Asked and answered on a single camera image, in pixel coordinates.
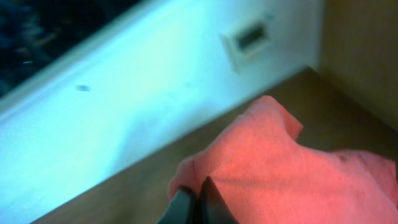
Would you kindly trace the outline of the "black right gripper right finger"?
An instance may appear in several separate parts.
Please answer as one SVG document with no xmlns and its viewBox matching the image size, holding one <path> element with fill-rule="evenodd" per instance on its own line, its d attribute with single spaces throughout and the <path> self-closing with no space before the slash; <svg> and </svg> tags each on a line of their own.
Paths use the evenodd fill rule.
<svg viewBox="0 0 398 224">
<path fill-rule="evenodd" d="M 208 176 L 201 186 L 201 215 L 203 224 L 238 224 L 230 212 L 212 178 Z"/>
</svg>

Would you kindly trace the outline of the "orange t-shirt with white print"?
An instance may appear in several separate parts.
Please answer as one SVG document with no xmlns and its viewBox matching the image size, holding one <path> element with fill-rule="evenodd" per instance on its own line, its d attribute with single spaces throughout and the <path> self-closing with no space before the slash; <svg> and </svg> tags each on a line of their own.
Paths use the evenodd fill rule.
<svg viewBox="0 0 398 224">
<path fill-rule="evenodd" d="M 299 145 L 301 123 L 271 96 L 256 100 L 169 183 L 199 193 L 210 177 L 240 223 L 396 223 L 396 165 L 359 150 Z"/>
</svg>

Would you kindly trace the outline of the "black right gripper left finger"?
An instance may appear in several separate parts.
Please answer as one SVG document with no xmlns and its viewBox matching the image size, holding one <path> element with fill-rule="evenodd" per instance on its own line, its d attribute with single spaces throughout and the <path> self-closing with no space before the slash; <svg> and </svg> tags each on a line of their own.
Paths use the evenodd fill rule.
<svg viewBox="0 0 398 224">
<path fill-rule="evenodd" d="M 191 188 L 179 187 L 157 224 L 194 224 L 196 200 Z"/>
</svg>

